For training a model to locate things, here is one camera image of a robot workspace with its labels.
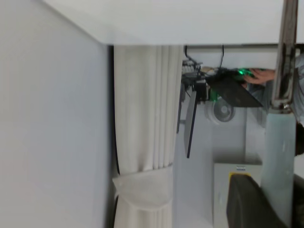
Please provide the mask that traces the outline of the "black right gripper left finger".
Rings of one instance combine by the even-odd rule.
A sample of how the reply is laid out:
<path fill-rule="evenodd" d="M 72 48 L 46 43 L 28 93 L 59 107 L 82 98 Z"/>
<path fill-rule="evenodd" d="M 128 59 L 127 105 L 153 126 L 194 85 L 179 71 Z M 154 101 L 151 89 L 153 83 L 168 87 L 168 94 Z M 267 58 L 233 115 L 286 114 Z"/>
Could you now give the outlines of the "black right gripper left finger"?
<path fill-rule="evenodd" d="M 260 186 L 248 175 L 230 177 L 226 207 L 230 228 L 285 228 Z"/>

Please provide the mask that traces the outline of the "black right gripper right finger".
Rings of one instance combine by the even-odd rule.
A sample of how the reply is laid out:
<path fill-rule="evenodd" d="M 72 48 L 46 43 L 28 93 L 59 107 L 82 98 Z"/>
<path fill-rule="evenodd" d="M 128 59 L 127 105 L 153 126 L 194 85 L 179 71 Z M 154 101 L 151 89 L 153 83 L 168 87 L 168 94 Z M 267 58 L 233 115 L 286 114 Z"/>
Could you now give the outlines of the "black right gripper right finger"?
<path fill-rule="evenodd" d="M 304 179 L 294 175 L 294 228 L 304 227 Z"/>

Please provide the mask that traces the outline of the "bare hand of seated person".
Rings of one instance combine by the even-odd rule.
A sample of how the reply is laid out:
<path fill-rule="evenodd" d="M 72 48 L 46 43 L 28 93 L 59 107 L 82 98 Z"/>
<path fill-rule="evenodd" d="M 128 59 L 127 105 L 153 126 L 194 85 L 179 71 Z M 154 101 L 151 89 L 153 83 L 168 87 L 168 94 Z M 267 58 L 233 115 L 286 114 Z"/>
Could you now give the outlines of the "bare hand of seated person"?
<path fill-rule="evenodd" d="M 244 76 L 244 80 L 247 83 L 251 84 L 263 84 L 268 81 L 272 81 L 275 78 L 275 71 L 274 70 L 260 70 L 260 69 L 250 69 L 250 72 L 253 74 L 253 77 L 249 75 Z"/>

